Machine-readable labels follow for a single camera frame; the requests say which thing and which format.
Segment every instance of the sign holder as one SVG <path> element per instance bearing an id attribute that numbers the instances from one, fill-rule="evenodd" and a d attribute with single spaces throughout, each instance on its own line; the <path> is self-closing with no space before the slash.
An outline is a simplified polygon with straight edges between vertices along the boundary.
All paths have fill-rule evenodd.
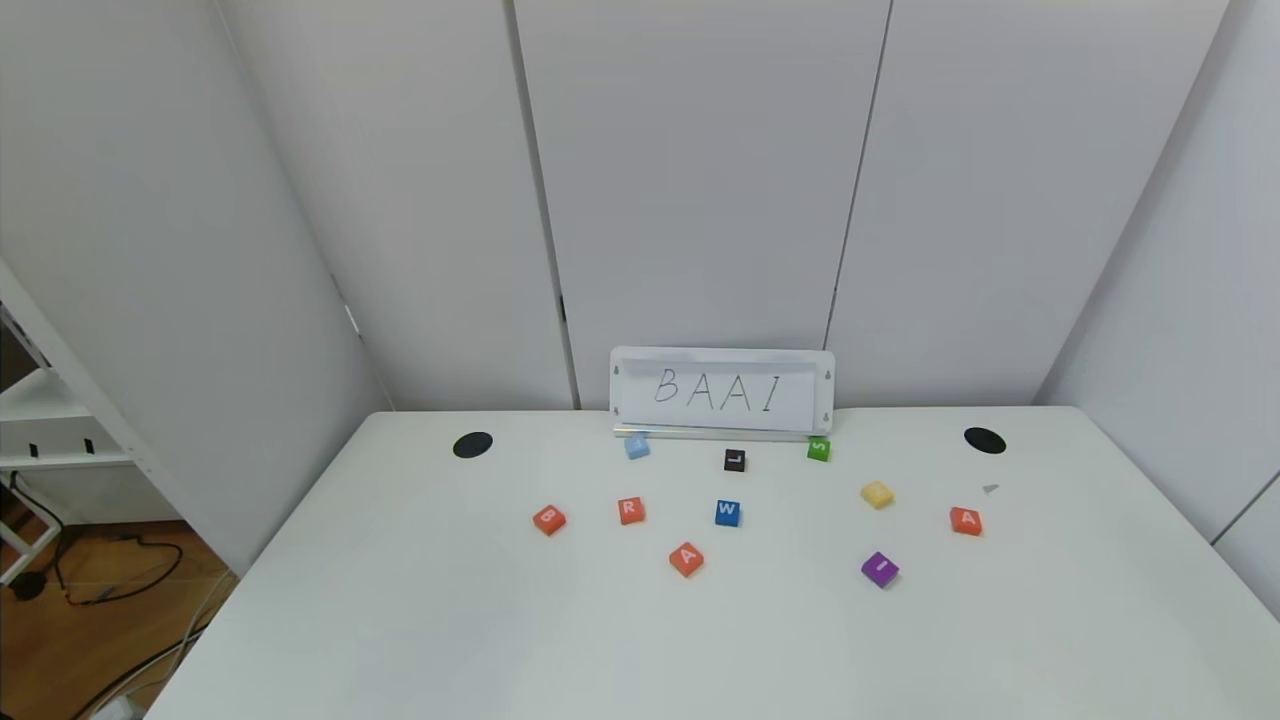
<path id="1" fill-rule="evenodd" d="M 618 437 L 806 442 L 831 433 L 836 359 L 823 350 L 614 347 Z"/>

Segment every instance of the white cable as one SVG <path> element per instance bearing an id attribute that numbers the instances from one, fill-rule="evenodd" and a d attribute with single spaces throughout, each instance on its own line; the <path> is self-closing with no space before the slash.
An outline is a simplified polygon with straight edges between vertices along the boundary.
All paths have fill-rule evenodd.
<path id="1" fill-rule="evenodd" d="M 173 662 L 169 665 L 169 671 L 164 674 L 164 678 L 156 680 L 156 683 L 164 683 L 165 680 L 173 676 L 175 670 L 178 670 L 178 664 L 182 662 L 182 656 L 187 653 L 187 643 L 191 642 L 191 630 L 196 628 L 196 621 L 200 620 L 201 615 L 204 615 L 205 606 L 209 605 L 209 601 L 212 600 L 214 594 L 218 593 L 218 588 L 223 587 L 223 582 L 225 582 L 227 578 L 229 577 L 232 577 L 230 568 L 228 568 L 227 571 L 218 578 L 218 582 L 214 583 L 214 587 L 209 588 L 209 594 L 205 596 L 205 600 L 200 601 L 200 607 L 196 609 L 196 612 L 191 615 L 191 621 L 187 623 L 187 632 L 182 634 L 182 644 L 178 646 L 178 655 L 173 656 Z"/>
<path id="2" fill-rule="evenodd" d="M 182 634 L 182 642 L 178 643 L 178 652 L 173 656 L 173 662 L 169 664 L 169 669 L 165 670 L 165 674 L 161 678 L 156 679 L 156 680 L 151 680 L 150 683 L 146 683 L 143 685 L 138 685 L 138 687 L 133 688 L 132 691 L 129 691 L 127 693 L 123 693 L 123 694 L 133 694 L 136 692 L 141 692 L 141 691 L 143 691 L 146 688 L 150 688 L 151 685 L 160 685 L 160 684 L 164 684 L 164 683 L 168 683 L 169 678 L 173 678 L 173 674 L 178 670 L 178 665 L 182 664 L 182 659 L 187 655 L 187 647 L 188 647 L 188 644 L 193 639 L 193 635 L 191 634 L 191 632 L 196 628 L 196 623 L 200 621 L 200 616 L 205 614 L 205 607 L 209 605 L 209 601 L 212 600 L 215 594 L 218 594 L 218 588 L 223 587 L 223 583 L 227 580 L 227 578 L 230 577 L 230 574 L 232 574 L 232 571 L 228 568 L 227 571 L 223 573 L 218 578 L 218 580 L 214 583 L 214 587 L 209 588 L 209 593 L 205 594 L 205 600 L 200 601 L 200 607 L 197 607 L 196 611 L 191 615 L 191 621 L 187 623 L 187 632 Z"/>
<path id="3" fill-rule="evenodd" d="M 209 592 L 205 594 L 205 600 L 200 601 L 200 607 L 197 607 L 196 611 L 191 615 L 191 621 L 187 623 L 187 632 L 184 632 L 182 634 L 182 642 L 179 642 L 177 646 L 174 646 L 173 650 L 170 650 L 170 651 L 165 652 L 164 655 L 156 657 L 151 662 L 147 662 L 146 665 L 143 665 L 142 667 L 140 667 L 137 671 L 134 671 L 132 675 L 129 675 L 124 680 L 116 683 L 111 688 L 111 692 L 105 698 L 102 698 L 101 702 L 99 702 L 93 707 L 92 712 L 88 714 L 90 720 L 92 720 L 93 716 L 97 715 L 97 712 L 100 710 L 102 710 L 104 707 L 106 707 L 106 705 L 109 702 L 111 702 L 113 700 L 115 700 L 120 694 L 133 694 L 133 693 L 136 693 L 136 692 L 138 692 L 138 691 L 141 691 L 143 688 L 150 688 L 151 685 L 159 685 L 161 683 L 169 682 L 169 678 L 172 678 L 173 674 L 174 674 L 174 671 L 178 670 L 178 664 L 182 662 L 182 656 L 183 656 L 183 653 L 186 653 L 187 646 L 191 644 L 191 641 L 198 638 L 204 633 L 204 630 L 200 630 L 197 633 L 192 633 L 192 630 L 196 628 L 196 623 L 200 620 L 200 616 L 205 614 L 205 607 L 209 605 L 209 601 L 212 600 L 215 594 L 218 594 L 218 588 L 220 588 L 223 585 L 223 582 L 225 582 L 227 578 L 230 577 L 230 574 L 232 574 L 232 571 L 228 568 L 227 571 L 223 573 L 218 578 L 216 582 L 214 582 L 214 587 L 209 588 Z M 160 660 L 168 657 L 170 653 L 174 653 L 173 662 L 169 664 L 169 670 L 165 671 L 165 674 L 164 674 L 163 678 L 160 678 L 159 680 L 152 680 L 150 683 L 146 683 L 145 685 L 138 685 L 138 687 L 128 691 L 127 693 L 124 692 L 124 688 L 129 687 L 129 683 L 132 683 L 133 680 L 136 680 L 140 675 L 142 675 L 143 673 L 146 673 L 151 667 L 155 667 L 155 665 L 157 662 L 160 662 Z"/>
<path id="4" fill-rule="evenodd" d="M 202 634 L 205 634 L 205 630 L 198 630 L 198 632 L 193 633 L 191 635 L 191 638 L 188 639 L 188 642 L 198 638 Z M 92 717 L 95 715 L 97 715 L 99 712 L 101 712 L 101 710 L 104 707 L 106 707 L 106 703 L 111 702 L 113 700 L 116 698 L 116 696 L 120 694 L 120 688 L 128 685 L 129 683 L 132 683 L 133 680 L 136 680 L 138 678 L 138 675 L 142 675 L 147 670 L 150 670 L 150 669 L 155 667 L 156 665 L 159 665 L 160 661 L 164 660 L 165 657 L 169 657 L 170 653 L 178 652 L 178 650 L 180 647 L 182 647 L 182 644 L 175 644 L 175 646 L 170 647 L 169 650 L 166 650 L 163 653 L 160 653 L 160 655 L 155 656 L 154 659 L 151 659 L 151 661 L 147 662 L 146 665 L 143 665 L 142 667 L 138 667 L 137 670 L 134 670 L 133 673 L 131 673 L 128 678 L 124 678 L 119 683 L 115 683 L 114 685 L 111 685 L 111 689 L 110 689 L 110 692 L 108 692 L 106 697 L 102 698 L 97 705 L 93 706 L 93 710 L 90 711 L 90 714 L 87 715 L 87 717 L 90 720 L 92 720 Z"/>

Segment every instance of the wooden floor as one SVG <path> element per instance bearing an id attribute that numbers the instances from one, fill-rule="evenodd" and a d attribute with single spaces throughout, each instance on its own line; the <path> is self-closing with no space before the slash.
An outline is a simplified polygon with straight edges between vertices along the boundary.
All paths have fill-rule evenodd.
<path id="1" fill-rule="evenodd" d="M 146 541 L 172 542 L 183 548 L 184 557 L 155 588 L 105 605 L 67 605 L 52 571 L 45 592 L 35 600 L 19 602 L 8 588 L 0 591 L 0 711 L 13 720 L 73 720 L 72 712 L 108 683 L 178 641 L 227 570 L 186 523 L 72 529 L 77 530 L 84 533 L 77 536 L 61 562 L 73 600 L 93 598 L 111 585 L 118 587 L 116 594 L 141 587 L 160 575 L 173 556 L 169 548 L 113 542 L 114 536 L 134 533 Z M 44 559 L 32 564 L 42 566 Z M 221 605 L 234 583 L 234 577 L 227 578 L 211 607 Z M 169 660 L 172 656 L 136 684 L 163 676 Z M 160 689 L 147 688 L 133 700 L 148 707 Z"/>

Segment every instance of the green letter block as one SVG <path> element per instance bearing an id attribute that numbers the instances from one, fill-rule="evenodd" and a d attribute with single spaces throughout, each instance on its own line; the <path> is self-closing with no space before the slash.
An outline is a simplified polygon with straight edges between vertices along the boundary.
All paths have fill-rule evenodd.
<path id="1" fill-rule="evenodd" d="M 809 457 L 826 462 L 831 457 L 831 441 L 819 436 L 809 438 Z"/>

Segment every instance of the white wall panel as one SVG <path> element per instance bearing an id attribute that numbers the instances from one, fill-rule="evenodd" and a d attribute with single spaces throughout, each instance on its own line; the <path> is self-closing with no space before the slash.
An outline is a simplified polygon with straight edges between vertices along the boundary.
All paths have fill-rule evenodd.
<path id="1" fill-rule="evenodd" d="M 838 405 L 1034 397 L 1225 4 L 893 4 L 827 345 Z"/>
<path id="2" fill-rule="evenodd" d="M 1280 619 L 1280 483 L 1262 493 L 1213 547 Z"/>
<path id="3" fill-rule="evenodd" d="M 387 409 L 211 3 L 0 3 L 0 299 L 237 573 Z"/>
<path id="4" fill-rule="evenodd" d="M 503 3 L 223 8 L 397 407 L 571 407 Z"/>
<path id="5" fill-rule="evenodd" d="M 1206 538 L 1280 468 L 1277 81 L 1280 6 L 1233 1 L 1042 393 L 1088 413 Z"/>
<path id="6" fill-rule="evenodd" d="M 820 348 L 888 0 L 521 0 L 584 407 L 618 345 Z"/>

